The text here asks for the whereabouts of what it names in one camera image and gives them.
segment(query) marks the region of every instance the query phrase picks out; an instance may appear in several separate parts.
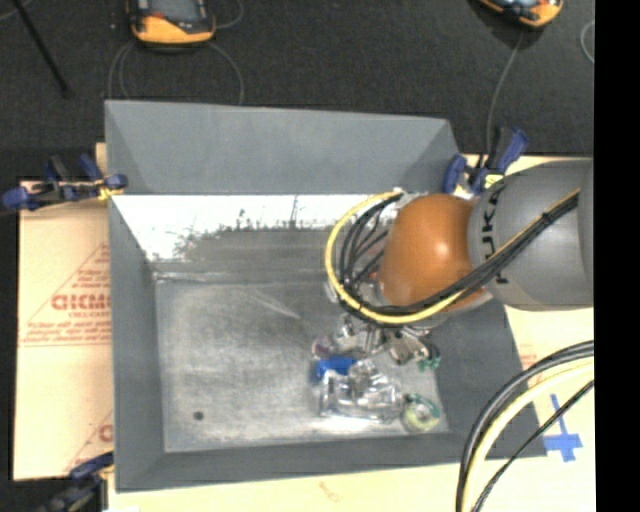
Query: cable bundle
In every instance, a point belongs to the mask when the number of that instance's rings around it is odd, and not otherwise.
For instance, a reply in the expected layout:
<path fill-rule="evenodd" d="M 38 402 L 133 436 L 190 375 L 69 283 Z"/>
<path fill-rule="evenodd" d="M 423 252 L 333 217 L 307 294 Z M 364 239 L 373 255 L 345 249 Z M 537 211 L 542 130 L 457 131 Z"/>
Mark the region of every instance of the cable bundle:
<path fill-rule="evenodd" d="M 390 204 L 401 199 L 403 192 L 385 192 L 372 196 L 351 208 L 338 220 L 329 235 L 325 249 L 325 270 L 329 283 L 336 291 L 343 307 L 366 321 L 373 321 L 373 323 L 380 326 L 419 322 L 444 310 L 454 302 L 464 299 L 487 284 L 547 227 L 565 213 L 575 209 L 578 205 L 578 194 L 579 189 L 576 189 L 551 206 L 551 208 L 543 212 L 527 227 L 512 237 L 504 246 L 499 248 L 485 263 L 465 277 L 438 293 L 408 306 L 374 305 L 366 301 L 358 290 L 358 284 L 361 282 L 362 277 L 376 268 L 382 258 L 383 251 L 380 250 L 376 253 L 358 274 L 355 274 L 358 262 L 376 243 L 386 236 L 385 231 L 372 238 L 380 224 L 382 211 Z M 333 253 L 338 235 L 347 222 L 365 208 L 366 210 L 359 214 L 345 236 L 336 274 L 333 265 Z M 374 226 L 360 242 L 360 237 L 366 225 L 372 219 L 374 220 Z"/>
<path fill-rule="evenodd" d="M 565 348 L 540 360 L 527 370 L 511 379 L 496 395 L 478 416 L 473 425 L 460 461 L 460 473 L 456 489 L 456 512 L 478 512 L 485 503 L 489 493 L 505 473 L 508 467 L 524 452 L 524 450 L 555 421 L 570 409 L 582 396 L 595 386 L 593 378 L 587 382 L 577 393 L 567 400 L 553 416 L 551 416 L 536 432 L 534 432 L 516 451 L 516 453 L 500 468 L 498 472 L 487 482 L 475 502 L 471 502 L 473 488 L 470 485 L 475 477 L 479 463 L 485 459 L 491 446 L 496 441 L 504 427 L 526 405 L 541 394 L 548 392 L 553 386 L 578 375 L 590 374 L 593 376 L 595 345 L 593 341 L 580 343 Z M 518 394 L 522 385 L 545 371 L 564 367 L 563 370 L 546 377 L 525 392 Z"/>

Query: clear plastic object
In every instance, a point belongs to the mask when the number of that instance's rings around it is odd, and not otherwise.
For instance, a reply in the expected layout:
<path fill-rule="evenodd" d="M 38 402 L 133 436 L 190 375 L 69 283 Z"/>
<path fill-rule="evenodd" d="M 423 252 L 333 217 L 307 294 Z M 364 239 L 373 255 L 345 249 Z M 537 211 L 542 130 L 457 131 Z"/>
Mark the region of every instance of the clear plastic object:
<path fill-rule="evenodd" d="M 390 423 L 400 416 L 400 382 L 378 371 L 370 359 L 353 364 L 347 375 L 328 370 L 322 379 L 320 415 L 343 415 Z"/>

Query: clamp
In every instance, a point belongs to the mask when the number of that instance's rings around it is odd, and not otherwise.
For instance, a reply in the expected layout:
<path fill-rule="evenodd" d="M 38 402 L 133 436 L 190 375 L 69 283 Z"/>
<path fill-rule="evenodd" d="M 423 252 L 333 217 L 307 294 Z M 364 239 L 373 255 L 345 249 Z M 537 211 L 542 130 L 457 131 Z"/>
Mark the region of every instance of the clamp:
<path fill-rule="evenodd" d="M 529 138 L 518 128 L 500 128 L 498 143 L 482 167 L 474 168 L 467 159 L 457 153 L 449 161 L 445 171 L 442 191 L 467 199 L 481 194 L 486 188 L 502 179 L 509 166 L 524 153 Z"/>
<path fill-rule="evenodd" d="M 105 481 L 101 471 L 114 464 L 113 452 L 99 455 L 69 473 L 73 482 L 67 489 L 51 497 L 46 504 L 35 509 L 35 512 L 77 512 L 85 507 L 95 496 Z"/>
<path fill-rule="evenodd" d="M 37 210 L 43 206 L 51 206 L 69 201 L 80 201 L 99 197 L 105 199 L 109 195 L 122 191 L 128 184 L 123 174 L 105 177 L 96 163 L 83 153 L 79 158 L 80 167 L 84 171 L 83 181 L 73 176 L 58 156 L 49 158 L 44 169 L 44 180 L 27 187 L 15 187 L 2 194 L 2 204 L 9 210 Z"/>

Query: green object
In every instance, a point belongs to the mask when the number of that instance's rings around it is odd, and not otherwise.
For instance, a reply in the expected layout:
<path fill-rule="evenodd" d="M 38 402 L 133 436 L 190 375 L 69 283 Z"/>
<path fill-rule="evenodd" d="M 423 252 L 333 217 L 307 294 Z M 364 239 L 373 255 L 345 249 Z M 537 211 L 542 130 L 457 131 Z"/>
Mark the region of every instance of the green object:
<path fill-rule="evenodd" d="M 424 359 L 420 359 L 420 361 L 418 361 L 418 368 L 420 368 L 420 371 L 423 372 L 425 371 L 427 368 L 431 369 L 431 370 L 435 370 L 438 366 L 440 366 L 440 354 L 433 354 L 430 357 L 426 357 Z"/>
<path fill-rule="evenodd" d="M 405 399 L 401 420 L 409 432 L 423 434 L 440 423 L 440 409 L 431 400 L 415 393 Z"/>

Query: blue cross marking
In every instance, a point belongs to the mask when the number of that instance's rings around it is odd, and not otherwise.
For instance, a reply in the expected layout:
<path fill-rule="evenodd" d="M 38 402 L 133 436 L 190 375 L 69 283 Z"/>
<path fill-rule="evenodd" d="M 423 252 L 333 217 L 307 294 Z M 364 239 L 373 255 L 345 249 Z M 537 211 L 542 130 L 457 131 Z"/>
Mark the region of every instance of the blue cross marking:
<path fill-rule="evenodd" d="M 558 397 L 555 394 L 551 395 L 551 403 L 554 410 L 558 410 L 560 405 L 558 404 Z M 562 455 L 563 462 L 571 462 L 576 460 L 576 456 L 573 452 L 576 448 L 582 448 L 582 441 L 578 434 L 569 434 L 567 431 L 567 425 L 564 422 L 564 417 L 558 418 L 558 424 L 560 425 L 560 434 L 543 436 L 542 441 L 547 451 L 558 450 Z"/>

